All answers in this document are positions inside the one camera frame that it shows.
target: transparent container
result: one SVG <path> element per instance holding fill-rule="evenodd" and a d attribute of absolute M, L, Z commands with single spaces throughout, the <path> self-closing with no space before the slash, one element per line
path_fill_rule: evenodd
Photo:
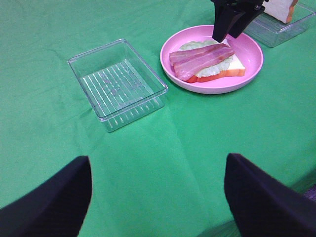
<path fill-rule="evenodd" d="M 164 106 L 167 85 L 125 39 L 68 63 L 108 132 Z"/>
<path fill-rule="evenodd" d="M 262 13 L 247 26 L 244 32 L 268 47 L 275 47 L 314 25 L 315 15 L 315 9 L 300 0 L 295 5 L 291 23 L 284 24 L 272 16 Z"/>

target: green table cover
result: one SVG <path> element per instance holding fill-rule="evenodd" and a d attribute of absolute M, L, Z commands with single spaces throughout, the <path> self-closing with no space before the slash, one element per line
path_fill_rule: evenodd
<path fill-rule="evenodd" d="M 203 95 L 170 81 L 159 53 L 177 31 L 212 24 L 212 9 L 209 0 L 0 1 L 0 207 L 88 155 L 93 195 L 79 236 L 197 237 L 233 219 L 229 152 L 288 186 L 313 172 L 315 26 L 275 48 L 259 43 L 265 61 L 247 86 Z M 165 107 L 107 133 L 67 60 L 120 38 L 169 91 Z"/>

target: toast slice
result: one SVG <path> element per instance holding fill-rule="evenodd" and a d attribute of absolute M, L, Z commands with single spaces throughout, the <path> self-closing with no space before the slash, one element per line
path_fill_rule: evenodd
<path fill-rule="evenodd" d="M 270 0 L 263 2 L 266 8 L 265 13 L 273 16 L 277 20 L 288 24 L 292 21 L 294 7 L 298 0 Z"/>
<path fill-rule="evenodd" d="M 210 76 L 207 70 L 200 71 L 196 75 L 192 76 L 186 82 L 194 83 L 194 82 L 206 82 L 210 80 L 215 80 L 223 77 L 242 77 L 245 75 L 246 68 L 242 64 L 242 62 L 238 59 L 238 57 L 234 54 L 231 56 L 232 60 L 229 64 L 229 67 L 226 70 L 221 71 L 218 74 Z"/>

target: pink plate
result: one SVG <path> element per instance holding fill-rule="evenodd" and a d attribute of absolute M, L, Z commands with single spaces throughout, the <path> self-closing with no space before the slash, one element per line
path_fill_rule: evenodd
<path fill-rule="evenodd" d="M 169 62 L 169 53 L 177 51 L 180 46 L 190 41 L 212 40 L 213 25 L 201 25 L 186 28 L 171 36 L 162 46 L 160 62 L 168 77 L 178 86 L 202 94 L 221 94 L 237 90 L 258 74 L 263 64 L 263 54 L 260 46 L 244 33 L 235 39 L 227 36 L 226 39 L 234 49 L 236 56 L 246 67 L 243 77 L 225 77 L 207 82 L 187 83 L 175 77 Z"/>

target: bacon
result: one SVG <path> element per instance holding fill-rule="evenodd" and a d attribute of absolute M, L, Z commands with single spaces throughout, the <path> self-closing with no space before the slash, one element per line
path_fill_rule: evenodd
<path fill-rule="evenodd" d="M 235 52 L 224 43 L 214 44 L 216 47 L 203 53 L 188 56 L 173 64 L 175 75 L 178 79 L 187 81 L 204 68 L 214 66 L 232 56 Z"/>
<path fill-rule="evenodd" d="M 169 54 L 170 64 L 171 66 L 173 66 L 177 62 L 180 62 L 182 60 L 188 60 L 190 57 L 196 56 L 197 54 L 213 51 L 223 46 L 228 47 L 224 43 L 216 43 L 216 44 L 208 45 L 202 48 L 172 52 Z"/>

